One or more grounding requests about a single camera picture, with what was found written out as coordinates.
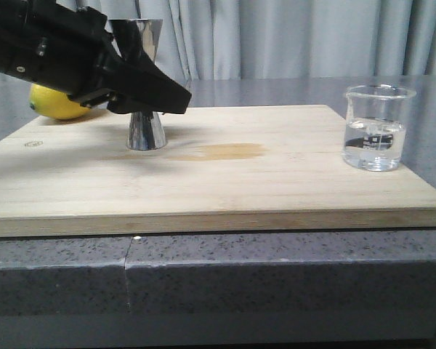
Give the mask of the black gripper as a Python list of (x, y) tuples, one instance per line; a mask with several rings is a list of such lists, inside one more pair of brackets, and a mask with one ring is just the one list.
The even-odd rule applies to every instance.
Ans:
[[(0, 73), (64, 92), (91, 108), (109, 101), (102, 64), (115, 54), (106, 15), (56, 1), (0, 1)], [(141, 68), (139, 20), (111, 20), (121, 59)]]

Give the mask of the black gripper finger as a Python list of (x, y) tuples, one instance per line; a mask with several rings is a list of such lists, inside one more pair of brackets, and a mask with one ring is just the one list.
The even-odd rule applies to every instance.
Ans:
[(95, 60), (97, 86), (105, 103), (114, 113), (131, 113), (147, 109), (162, 113), (183, 114), (192, 94), (170, 79), (148, 57), (124, 60), (99, 57)]

